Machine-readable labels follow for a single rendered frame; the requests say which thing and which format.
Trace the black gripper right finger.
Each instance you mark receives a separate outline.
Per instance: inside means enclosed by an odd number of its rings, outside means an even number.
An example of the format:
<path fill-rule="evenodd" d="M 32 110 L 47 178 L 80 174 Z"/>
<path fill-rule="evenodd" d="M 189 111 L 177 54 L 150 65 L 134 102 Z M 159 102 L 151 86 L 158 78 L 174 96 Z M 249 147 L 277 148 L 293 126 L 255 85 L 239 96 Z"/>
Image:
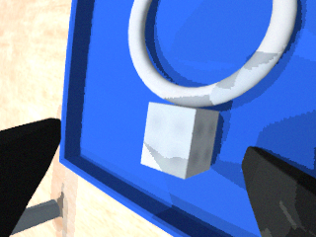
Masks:
<path fill-rule="evenodd" d="M 241 167 L 261 237 L 316 237 L 315 178 L 254 146 Z"/>

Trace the blue tray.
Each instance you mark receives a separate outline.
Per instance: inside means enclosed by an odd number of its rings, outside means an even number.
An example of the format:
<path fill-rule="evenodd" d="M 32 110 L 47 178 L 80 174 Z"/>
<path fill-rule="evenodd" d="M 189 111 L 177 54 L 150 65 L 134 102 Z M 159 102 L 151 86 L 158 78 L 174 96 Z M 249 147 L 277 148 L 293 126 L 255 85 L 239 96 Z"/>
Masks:
<path fill-rule="evenodd" d="M 316 179 L 316 0 L 297 0 L 276 66 L 218 111 L 209 171 L 179 179 L 142 165 L 147 103 L 129 47 L 134 0 L 71 0 L 59 162 L 171 237 L 261 237 L 245 189 L 249 146 Z M 153 0 L 146 47 L 163 79 L 206 87 L 252 58 L 273 0 Z"/>

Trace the light grey cylindrical bar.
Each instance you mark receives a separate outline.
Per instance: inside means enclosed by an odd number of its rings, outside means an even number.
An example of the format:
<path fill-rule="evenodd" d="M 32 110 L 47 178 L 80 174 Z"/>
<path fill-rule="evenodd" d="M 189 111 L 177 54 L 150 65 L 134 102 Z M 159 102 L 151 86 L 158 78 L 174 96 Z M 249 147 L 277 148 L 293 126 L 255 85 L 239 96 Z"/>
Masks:
<path fill-rule="evenodd" d="M 28 230 L 29 228 L 35 228 L 35 226 L 48 222 L 51 219 L 59 217 L 59 206 L 58 202 L 52 198 L 49 201 L 41 201 L 39 204 L 33 206 L 27 206 L 24 210 L 23 216 L 20 217 L 19 222 L 15 225 L 16 228 L 13 229 L 13 234 L 23 232 L 23 230 Z M 9 236 L 9 237 L 11 237 Z"/>

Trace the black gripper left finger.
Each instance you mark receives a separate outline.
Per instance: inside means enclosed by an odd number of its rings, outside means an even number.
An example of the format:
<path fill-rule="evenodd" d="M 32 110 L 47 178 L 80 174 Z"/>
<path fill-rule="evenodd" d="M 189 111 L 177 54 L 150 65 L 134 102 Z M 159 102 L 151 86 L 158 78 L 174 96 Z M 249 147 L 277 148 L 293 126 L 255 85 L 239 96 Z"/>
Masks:
<path fill-rule="evenodd" d="M 60 146 L 60 118 L 0 130 L 0 237 L 11 236 Z"/>

